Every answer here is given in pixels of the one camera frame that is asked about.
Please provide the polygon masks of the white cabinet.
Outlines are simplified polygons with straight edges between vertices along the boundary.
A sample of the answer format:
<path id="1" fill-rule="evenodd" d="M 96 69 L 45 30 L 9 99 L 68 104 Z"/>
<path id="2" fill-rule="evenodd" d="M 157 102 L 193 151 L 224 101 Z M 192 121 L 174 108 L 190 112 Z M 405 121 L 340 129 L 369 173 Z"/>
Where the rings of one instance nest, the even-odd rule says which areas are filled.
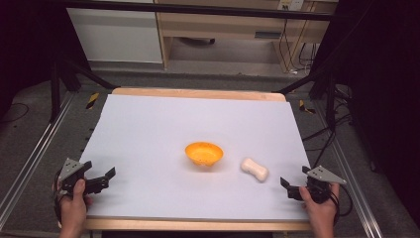
<path id="1" fill-rule="evenodd" d="M 68 8 L 90 61 L 162 63 L 154 13 Z"/>

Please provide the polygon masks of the white table mat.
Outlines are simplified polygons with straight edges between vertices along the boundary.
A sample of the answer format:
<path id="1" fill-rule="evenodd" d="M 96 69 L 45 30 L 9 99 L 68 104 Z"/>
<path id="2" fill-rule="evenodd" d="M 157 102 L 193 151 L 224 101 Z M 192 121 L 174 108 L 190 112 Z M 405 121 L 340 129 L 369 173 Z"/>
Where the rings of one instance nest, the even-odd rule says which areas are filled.
<path id="1" fill-rule="evenodd" d="M 185 148 L 208 142 L 224 151 L 212 167 L 194 165 Z M 269 171 L 258 181 L 241 170 L 251 158 Z M 308 163 L 287 102 L 111 95 L 81 156 L 88 178 L 114 168 L 95 195 L 92 217 L 304 220 L 281 178 L 306 181 Z"/>

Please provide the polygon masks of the black metal frame stand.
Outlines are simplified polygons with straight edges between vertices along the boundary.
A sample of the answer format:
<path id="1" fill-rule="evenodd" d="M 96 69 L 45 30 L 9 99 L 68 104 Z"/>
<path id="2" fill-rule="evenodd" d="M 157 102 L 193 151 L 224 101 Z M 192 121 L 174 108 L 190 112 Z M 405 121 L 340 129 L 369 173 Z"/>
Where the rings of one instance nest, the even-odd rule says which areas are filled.
<path id="1" fill-rule="evenodd" d="M 83 67 L 70 59 L 55 59 L 51 65 L 51 122 L 55 121 L 60 113 L 60 83 L 63 82 L 64 86 L 69 91 L 77 91 L 81 87 L 81 84 L 76 77 L 77 74 L 82 74 L 106 89 L 118 88 L 118 85 L 106 81 L 94 74 L 90 69 Z"/>
<path id="2" fill-rule="evenodd" d="M 306 83 L 313 81 L 314 84 L 309 91 L 311 99 L 320 99 L 323 94 L 326 94 L 326 122 L 328 128 L 334 132 L 336 129 L 335 122 L 335 111 L 334 111 L 334 99 L 335 99 L 335 88 L 336 88 L 336 76 L 333 71 L 318 70 L 311 72 L 309 75 L 302 79 L 299 79 L 290 85 L 276 90 L 275 93 L 281 93 L 286 95 L 294 89 L 305 85 Z"/>

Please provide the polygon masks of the white power strip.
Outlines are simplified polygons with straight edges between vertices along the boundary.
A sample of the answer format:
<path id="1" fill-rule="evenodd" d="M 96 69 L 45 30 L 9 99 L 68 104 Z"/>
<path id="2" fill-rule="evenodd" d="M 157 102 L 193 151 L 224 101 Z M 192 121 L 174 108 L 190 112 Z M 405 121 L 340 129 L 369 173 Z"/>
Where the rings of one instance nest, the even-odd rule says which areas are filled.
<path id="1" fill-rule="evenodd" d="M 304 0 L 279 0 L 278 10 L 284 11 L 300 11 Z"/>

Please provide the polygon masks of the orange bowl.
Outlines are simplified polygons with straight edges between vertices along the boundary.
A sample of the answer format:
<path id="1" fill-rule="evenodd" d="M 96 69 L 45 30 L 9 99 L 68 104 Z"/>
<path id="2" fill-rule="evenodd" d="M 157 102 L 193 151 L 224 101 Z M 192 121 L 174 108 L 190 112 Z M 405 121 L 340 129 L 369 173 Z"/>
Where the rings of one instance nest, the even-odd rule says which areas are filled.
<path id="1" fill-rule="evenodd" d="M 224 151 L 219 146 L 208 142 L 191 143 L 184 152 L 187 158 L 197 166 L 212 167 L 224 156 Z"/>

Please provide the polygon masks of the aluminium floor rail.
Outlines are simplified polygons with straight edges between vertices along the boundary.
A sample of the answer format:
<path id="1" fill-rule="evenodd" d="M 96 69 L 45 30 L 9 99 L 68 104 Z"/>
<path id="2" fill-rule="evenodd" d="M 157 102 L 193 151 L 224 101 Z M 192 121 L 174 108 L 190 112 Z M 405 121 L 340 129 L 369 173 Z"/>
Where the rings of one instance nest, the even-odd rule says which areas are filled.
<path id="1" fill-rule="evenodd" d="M 74 96 L 75 94 L 73 92 L 67 92 L 64 95 L 63 101 L 58 105 L 57 115 L 48 124 L 47 128 L 43 132 L 43 135 L 38 140 L 35 148 L 32 150 L 23 167 L 20 169 L 17 177 L 14 179 L 10 189 L 6 193 L 3 200 L 0 202 L 0 231 L 3 230 L 29 180 L 38 167 L 50 143 L 52 142 L 54 135 L 59 129 L 59 126 L 61 125 L 65 115 L 67 114 Z"/>
<path id="2" fill-rule="evenodd" d="M 332 149 L 338 168 L 340 169 L 342 176 L 348 182 L 347 189 L 352 198 L 354 210 L 358 214 L 367 238 L 383 238 L 379 225 L 368 205 L 368 201 L 348 163 L 348 159 L 341 147 L 337 134 L 333 139 Z"/>

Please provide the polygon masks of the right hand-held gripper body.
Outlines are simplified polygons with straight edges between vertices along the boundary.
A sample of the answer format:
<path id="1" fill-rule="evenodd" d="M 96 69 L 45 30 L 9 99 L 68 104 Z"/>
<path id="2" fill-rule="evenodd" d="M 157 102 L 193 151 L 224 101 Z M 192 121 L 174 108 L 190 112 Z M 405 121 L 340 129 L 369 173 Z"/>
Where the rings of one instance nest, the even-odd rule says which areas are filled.
<path id="1" fill-rule="evenodd" d="M 323 203 L 331 196 L 331 183 L 346 184 L 347 181 L 322 166 L 311 169 L 307 174 L 307 188 L 316 203 Z"/>

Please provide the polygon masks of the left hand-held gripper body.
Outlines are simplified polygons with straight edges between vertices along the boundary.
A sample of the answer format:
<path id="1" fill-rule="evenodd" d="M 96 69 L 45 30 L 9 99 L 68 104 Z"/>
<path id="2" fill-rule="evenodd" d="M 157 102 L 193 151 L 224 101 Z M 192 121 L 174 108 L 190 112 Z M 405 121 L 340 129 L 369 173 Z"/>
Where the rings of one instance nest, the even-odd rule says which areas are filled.
<path id="1" fill-rule="evenodd" d="M 75 184 L 80 179 L 86 179 L 85 170 L 81 162 L 66 159 L 56 179 L 56 193 L 59 195 L 73 195 Z"/>

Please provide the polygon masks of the wooden desk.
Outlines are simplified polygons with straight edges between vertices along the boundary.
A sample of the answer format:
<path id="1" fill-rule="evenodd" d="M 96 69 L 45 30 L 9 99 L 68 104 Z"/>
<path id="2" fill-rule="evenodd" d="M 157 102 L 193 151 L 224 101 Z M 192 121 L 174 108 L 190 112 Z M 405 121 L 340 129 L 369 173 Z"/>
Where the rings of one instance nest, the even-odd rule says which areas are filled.
<path id="1" fill-rule="evenodd" d="M 278 10 L 279 0 L 154 0 L 157 4 Z M 339 0 L 304 0 L 300 11 L 333 14 Z M 160 38 L 262 40 L 273 43 L 283 71 L 297 68 L 303 45 L 322 42 L 329 23 L 255 17 L 158 13 Z"/>

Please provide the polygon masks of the dark curtain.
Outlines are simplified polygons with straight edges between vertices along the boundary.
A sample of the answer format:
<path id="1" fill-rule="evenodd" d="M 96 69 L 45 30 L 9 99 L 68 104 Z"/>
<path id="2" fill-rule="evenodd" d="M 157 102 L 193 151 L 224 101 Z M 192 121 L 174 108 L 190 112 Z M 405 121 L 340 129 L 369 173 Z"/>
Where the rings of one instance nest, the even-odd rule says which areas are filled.
<path id="1" fill-rule="evenodd" d="M 315 67 L 340 42 L 337 82 L 350 87 L 351 109 L 370 157 L 420 228 L 420 0 L 338 0 Z"/>
<path id="2" fill-rule="evenodd" d="M 90 68 L 65 8 L 0 0 L 0 119 L 20 90 L 50 79 L 55 53 Z"/>

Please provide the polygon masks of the white soap bar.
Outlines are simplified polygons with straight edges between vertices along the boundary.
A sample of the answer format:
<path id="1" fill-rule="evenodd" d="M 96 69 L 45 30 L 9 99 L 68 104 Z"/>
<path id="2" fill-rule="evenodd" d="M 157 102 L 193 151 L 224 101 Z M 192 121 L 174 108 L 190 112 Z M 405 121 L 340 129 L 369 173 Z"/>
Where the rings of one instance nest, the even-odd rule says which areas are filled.
<path id="1" fill-rule="evenodd" d="M 251 158 L 245 158 L 241 162 L 241 170 L 255 177 L 258 181 L 265 181 L 269 171 L 266 167 L 256 163 Z"/>

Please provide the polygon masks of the black horizontal frame bar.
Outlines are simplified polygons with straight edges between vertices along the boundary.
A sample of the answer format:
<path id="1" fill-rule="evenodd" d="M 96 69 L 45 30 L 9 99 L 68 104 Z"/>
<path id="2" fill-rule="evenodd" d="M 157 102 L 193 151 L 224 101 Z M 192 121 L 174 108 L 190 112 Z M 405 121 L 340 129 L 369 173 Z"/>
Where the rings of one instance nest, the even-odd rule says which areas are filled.
<path id="1" fill-rule="evenodd" d="M 68 8 L 93 9 L 93 10 L 136 11 L 136 12 L 236 16 L 236 17 L 313 20 L 313 21 L 333 21 L 337 19 L 336 15 L 329 14 L 329 13 L 311 13 L 311 12 L 301 12 L 301 11 L 280 11 L 280 10 L 253 10 L 249 8 L 234 8 L 234 7 L 133 3 L 133 2 L 95 1 L 95 0 L 59 0 L 57 1 L 57 3 Z"/>

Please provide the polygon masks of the yellow black tape strip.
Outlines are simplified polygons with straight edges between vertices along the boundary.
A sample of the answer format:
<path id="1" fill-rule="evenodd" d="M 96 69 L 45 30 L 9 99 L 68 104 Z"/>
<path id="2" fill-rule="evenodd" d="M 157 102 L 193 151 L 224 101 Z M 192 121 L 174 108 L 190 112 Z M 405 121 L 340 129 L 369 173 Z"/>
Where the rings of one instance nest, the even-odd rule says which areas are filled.
<path id="1" fill-rule="evenodd" d="M 316 110 L 312 108 L 307 108 L 303 100 L 299 100 L 299 110 L 309 114 L 316 114 Z"/>
<path id="2" fill-rule="evenodd" d="M 95 104 L 96 100 L 98 99 L 98 96 L 99 96 L 99 92 L 92 93 L 85 108 L 91 109 L 93 105 Z"/>

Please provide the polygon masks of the person's left hand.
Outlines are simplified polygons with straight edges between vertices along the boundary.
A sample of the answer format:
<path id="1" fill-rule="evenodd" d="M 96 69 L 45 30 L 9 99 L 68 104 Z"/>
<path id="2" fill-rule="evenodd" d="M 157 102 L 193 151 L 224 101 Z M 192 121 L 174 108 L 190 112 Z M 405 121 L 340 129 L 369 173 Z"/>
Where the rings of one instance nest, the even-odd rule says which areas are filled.
<path id="1" fill-rule="evenodd" d="M 74 188 L 73 196 L 64 196 L 60 203 L 61 231 L 66 233 L 80 233 L 84 228 L 88 207 L 93 199 L 84 193 L 85 180 L 79 179 Z"/>

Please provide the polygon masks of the person's right hand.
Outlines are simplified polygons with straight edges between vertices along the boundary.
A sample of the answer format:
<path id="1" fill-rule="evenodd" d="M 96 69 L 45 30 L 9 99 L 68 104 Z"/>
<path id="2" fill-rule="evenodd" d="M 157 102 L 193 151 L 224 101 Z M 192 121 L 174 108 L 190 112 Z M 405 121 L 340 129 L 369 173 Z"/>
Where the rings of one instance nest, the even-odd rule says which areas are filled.
<path id="1" fill-rule="evenodd" d="M 301 186 L 299 191 L 303 199 L 302 207 L 308 214 L 312 230 L 327 227 L 334 229 L 334 218 L 337 212 L 334 202 L 328 200 L 324 203 L 316 203 L 305 186 Z"/>

